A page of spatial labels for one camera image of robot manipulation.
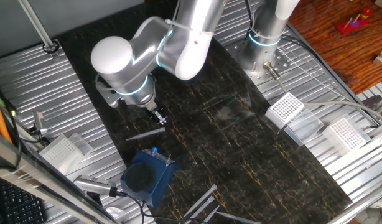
gray wall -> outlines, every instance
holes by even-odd
[[[144,0],[29,0],[50,37]],[[0,0],[0,56],[42,43],[17,0]]]

test tube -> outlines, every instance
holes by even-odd
[[[187,213],[185,213],[183,217],[185,217],[190,212],[192,212],[201,202],[203,202],[203,200],[205,200],[205,198],[207,198],[216,189],[217,189],[216,184],[213,184],[213,186],[211,186],[210,189],[199,200],[197,200],[197,202],[195,202],[194,205],[191,206],[191,208],[187,211]]]
[[[235,215],[230,215],[230,214],[223,213],[223,212],[216,212],[216,213],[219,214],[219,215],[223,215],[223,216],[226,217],[226,218],[234,219],[234,220],[236,220],[236,221],[240,221],[240,222],[243,222],[243,223],[248,223],[248,224],[261,224],[261,222],[252,221],[252,220],[247,220],[247,219],[245,219],[245,218],[236,217]]]
[[[220,207],[220,205],[217,205],[217,207],[204,219],[204,222],[206,222],[206,223],[209,222],[209,220],[215,214],[215,212],[218,210],[219,207]]]
[[[215,198],[213,196],[210,196],[208,200],[205,203],[203,203],[203,205],[200,208],[198,208],[198,210],[194,214],[190,216],[190,218],[195,218],[197,215],[199,215],[199,213],[203,211],[203,209],[205,209],[214,200]]]

marble tabletop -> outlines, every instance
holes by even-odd
[[[200,73],[189,81],[153,71],[157,102],[169,117],[165,134],[138,141],[158,128],[136,106],[110,108],[95,88],[90,63],[102,38],[126,39],[148,17],[169,18],[173,2],[141,4],[58,37],[125,162],[153,146],[179,169],[153,215],[182,215],[213,185],[212,202],[198,216],[219,211],[262,223],[327,223],[351,203],[306,147],[299,147],[264,116],[269,103],[215,40]],[[215,215],[210,223],[234,223]]]

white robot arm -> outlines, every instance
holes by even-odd
[[[205,63],[213,32],[227,1],[179,0],[173,21],[150,17],[141,24],[129,41],[122,37],[107,37],[99,41],[91,53],[91,63],[112,87],[106,88],[96,79],[96,86],[109,105],[117,107],[117,100],[122,99],[127,105],[146,108],[152,118],[160,124],[165,124],[165,116],[155,103],[155,88],[149,77],[150,72],[160,66],[181,80],[189,80],[196,76]],[[263,25],[267,30],[271,28],[268,32],[282,33],[298,1],[267,0],[265,6],[262,6],[266,12],[263,13],[265,16],[258,16],[254,26]],[[279,37],[277,40],[257,39],[263,44],[269,43],[272,47],[272,43],[277,42]],[[247,41],[254,44],[254,39]],[[245,51],[246,54],[243,54],[246,57],[256,50],[261,51],[253,45],[249,48]],[[270,57],[253,60],[265,62],[269,61]]]

red object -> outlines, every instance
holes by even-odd
[[[366,9],[363,9],[363,16],[365,16],[365,17],[370,17],[370,16],[372,16],[372,10],[371,9],[368,9],[368,8],[366,8]]]
[[[368,17],[372,16],[372,10],[371,9],[364,9],[362,12],[362,16],[357,19],[359,25],[356,27],[351,26],[350,24],[346,26],[347,22],[343,22],[336,26],[336,29],[343,35],[347,35],[350,32],[353,32],[354,30],[357,30],[358,28],[361,28],[365,25],[367,25],[370,21],[367,19]]]

